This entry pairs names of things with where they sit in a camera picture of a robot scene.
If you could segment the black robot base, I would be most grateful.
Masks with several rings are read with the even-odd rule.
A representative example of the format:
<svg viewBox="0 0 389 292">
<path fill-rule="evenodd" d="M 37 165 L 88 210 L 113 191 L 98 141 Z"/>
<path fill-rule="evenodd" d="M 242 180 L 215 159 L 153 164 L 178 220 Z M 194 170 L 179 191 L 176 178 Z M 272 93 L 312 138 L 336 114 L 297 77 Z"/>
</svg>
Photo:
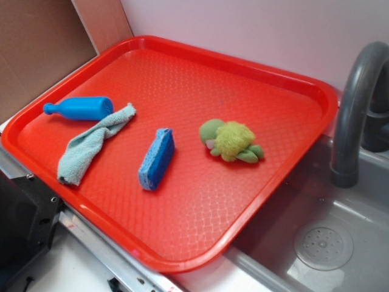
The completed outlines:
<svg viewBox="0 0 389 292">
<path fill-rule="evenodd" d="M 37 177 L 1 174 L 1 291 L 51 248 L 62 203 Z"/>
</svg>

